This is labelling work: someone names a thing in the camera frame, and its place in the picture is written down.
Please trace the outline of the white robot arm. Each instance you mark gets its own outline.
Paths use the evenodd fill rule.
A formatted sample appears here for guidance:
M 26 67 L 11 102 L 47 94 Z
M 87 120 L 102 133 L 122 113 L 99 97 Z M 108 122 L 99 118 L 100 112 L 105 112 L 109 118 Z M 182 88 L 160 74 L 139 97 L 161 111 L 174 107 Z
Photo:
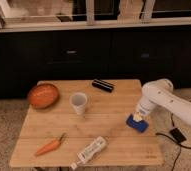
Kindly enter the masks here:
M 191 126 L 191 102 L 174 95 L 173 89 L 174 86 L 169 79 L 145 83 L 135 111 L 141 116 L 146 116 L 157 106 L 161 106 Z

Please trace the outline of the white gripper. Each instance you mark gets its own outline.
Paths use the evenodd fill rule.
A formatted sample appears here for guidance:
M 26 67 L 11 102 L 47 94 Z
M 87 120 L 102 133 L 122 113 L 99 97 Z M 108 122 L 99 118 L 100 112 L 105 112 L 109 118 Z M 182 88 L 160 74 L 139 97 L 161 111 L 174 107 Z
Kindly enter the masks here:
M 134 121 L 142 121 L 142 116 L 147 116 L 156 108 L 156 104 L 147 97 L 142 96 L 137 103 L 136 112 L 133 114 Z

